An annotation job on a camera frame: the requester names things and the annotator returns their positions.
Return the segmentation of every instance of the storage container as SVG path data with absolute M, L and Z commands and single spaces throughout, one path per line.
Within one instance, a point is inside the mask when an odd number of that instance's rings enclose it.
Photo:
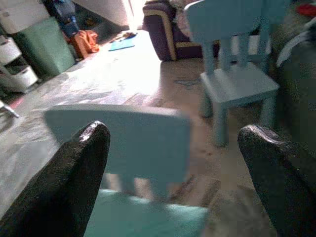
M 49 14 L 43 3 L 27 2 L 0 10 L 0 23 L 8 34 L 22 31 L 46 18 Z

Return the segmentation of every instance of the red object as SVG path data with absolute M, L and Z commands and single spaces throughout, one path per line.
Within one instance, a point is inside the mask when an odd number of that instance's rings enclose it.
M 299 5 L 296 10 L 304 16 L 316 16 L 316 6 L 309 3 Z

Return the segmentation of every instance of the white drawer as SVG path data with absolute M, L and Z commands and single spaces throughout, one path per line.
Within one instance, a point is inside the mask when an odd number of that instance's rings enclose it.
M 37 82 L 38 77 L 31 66 L 26 66 L 21 72 L 11 77 L 0 75 L 0 83 L 9 91 L 24 92 L 28 87 Z
M 8 38 L 5 44 L 2 44 L 2 45 L 0 44 L 0 63 L 1 64 L 6 65 L 21 55 L 22 53 L 19 47 L 15 44 L 12 38 Z

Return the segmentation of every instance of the chair leg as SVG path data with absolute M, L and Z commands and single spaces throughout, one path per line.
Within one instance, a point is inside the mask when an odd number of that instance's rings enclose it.
M 212 103 L 205 91 L 201 99 L 200 114 L 202 117 L 210 117 L 213 115 Z
M 222 147 L 227 143 L 226 108 L 218 107 L 214 111 L 215 145 Z
M 273 128 L 275 124 L 276 96 L 271 96 L 263 101 L 260 123 L 263 126 Z

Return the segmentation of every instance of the dark sofa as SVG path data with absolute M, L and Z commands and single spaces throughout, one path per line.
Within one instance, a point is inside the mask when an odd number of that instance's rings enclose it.
M 143 29 L 149 32 L 158 58 L 162 61 L 184 58 L 201 58 L 202 49 L 186 37 L 173 22 L 176 9 L 169 0 L 149 0 L 143 7 Z M 219 44 L 214 44 L 214 56 L 217 56 Z
M 283 24 L 273 25 L 271 45 L 276 62 L 287 42 L 304 29 L 312 18 L 300 15 L 296 7 L 308 2 L 300 0 L 287 10 Z M 280 68 L 274 68 L 276 82 L 280 85 L 279 105 L 285 115 L 290 133 L 311 155 L 316 157 L 316 43 L 304 41 L 292 49 L 292 54 Z

